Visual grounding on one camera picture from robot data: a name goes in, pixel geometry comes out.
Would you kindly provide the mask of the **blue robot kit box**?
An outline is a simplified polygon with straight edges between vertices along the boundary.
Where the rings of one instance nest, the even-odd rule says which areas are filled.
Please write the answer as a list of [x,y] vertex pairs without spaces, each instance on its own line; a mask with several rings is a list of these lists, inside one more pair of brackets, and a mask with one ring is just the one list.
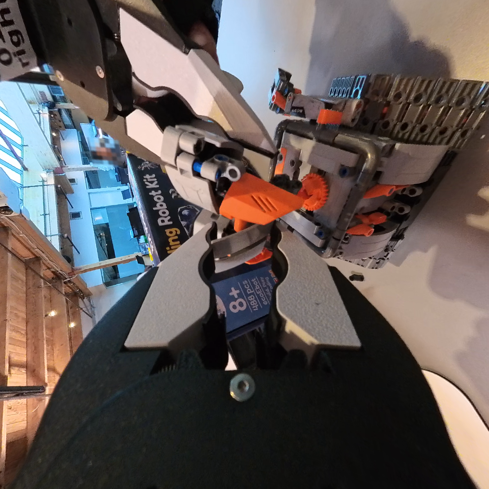
[[[217,239],[234,234],[228,219],[182,198],[159,165],[128,154],[127,167],[155,265],[170,257],[207,223],[217,224]],[[277,281],[270,258],[257,263],[252,258],[225,272],[214,272],[210,282],[228,339],[264,327]]]

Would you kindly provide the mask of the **white articulated holder stand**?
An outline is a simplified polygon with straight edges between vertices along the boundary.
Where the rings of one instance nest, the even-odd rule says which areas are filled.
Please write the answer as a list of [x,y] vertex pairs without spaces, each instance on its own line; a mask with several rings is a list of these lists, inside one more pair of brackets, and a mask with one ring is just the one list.
[[477,488],[488,488],[488,426],[468,396],[445,377],[423,370],[450,441]]

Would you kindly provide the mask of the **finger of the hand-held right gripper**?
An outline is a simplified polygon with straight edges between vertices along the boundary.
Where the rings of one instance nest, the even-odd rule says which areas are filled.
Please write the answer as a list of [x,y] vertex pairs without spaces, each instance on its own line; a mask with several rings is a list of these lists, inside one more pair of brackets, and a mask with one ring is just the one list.
[[163,131],[145,111],[136,108],[126,117],[126,135],[131,141],[131,153],[143,160],[166,164],[162,159]]
[[235,141],[263,152],[275,144],[258,116],[241,96],[235,83],[209,53],[187,52],[157,33],[163,22],[147,26],[137,10],[119,8],[120,41],[131,64],[133,86],[147,93],[168,91],[177,95],[200,119],[216,123]]

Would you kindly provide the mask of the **grey orange tracked toy robot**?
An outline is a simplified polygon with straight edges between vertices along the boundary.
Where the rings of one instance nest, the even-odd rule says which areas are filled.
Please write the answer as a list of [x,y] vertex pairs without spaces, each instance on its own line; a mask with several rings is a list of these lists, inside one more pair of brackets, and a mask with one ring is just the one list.
[[379,269],[457,154],[488,119],[488,81],[398,74],[337,77],[302,94],[278,69],[269,95],[274,178],[304,203],[280,221],[323,258]]

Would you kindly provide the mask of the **grey orange toy robot arm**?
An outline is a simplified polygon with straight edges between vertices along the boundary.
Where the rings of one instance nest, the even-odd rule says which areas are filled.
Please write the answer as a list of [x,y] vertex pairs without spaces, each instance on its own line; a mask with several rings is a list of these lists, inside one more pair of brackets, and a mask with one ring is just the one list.
[[269,224],[303,207],[308,199],[297,181],[280,188],[248,171],[244,148],[227,137],[183,125],[162,135],[161,159],[181,197],[230,220],[236,231]]
[[215,272],[225,272],[259,255],[271,229],[272,223],[254,224],[240,232],[212,241]]

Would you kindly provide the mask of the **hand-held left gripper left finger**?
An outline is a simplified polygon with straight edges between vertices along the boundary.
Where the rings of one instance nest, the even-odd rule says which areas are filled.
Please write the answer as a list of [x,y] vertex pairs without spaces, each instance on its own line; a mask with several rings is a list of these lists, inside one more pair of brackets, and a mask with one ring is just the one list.
[[203,227],[160,263],[125,340],[128,350],[201,351],[223,339],[209,282],[216,237],[216,227]]

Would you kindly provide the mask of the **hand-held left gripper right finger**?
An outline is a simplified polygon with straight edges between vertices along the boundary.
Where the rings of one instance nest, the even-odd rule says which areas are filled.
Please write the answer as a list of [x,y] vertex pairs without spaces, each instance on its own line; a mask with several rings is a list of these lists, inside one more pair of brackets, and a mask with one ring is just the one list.
[[359,337],[329,267],[286,227],[271,233],[278,278],[269,313],[269,341],[285,351],[359,350]]

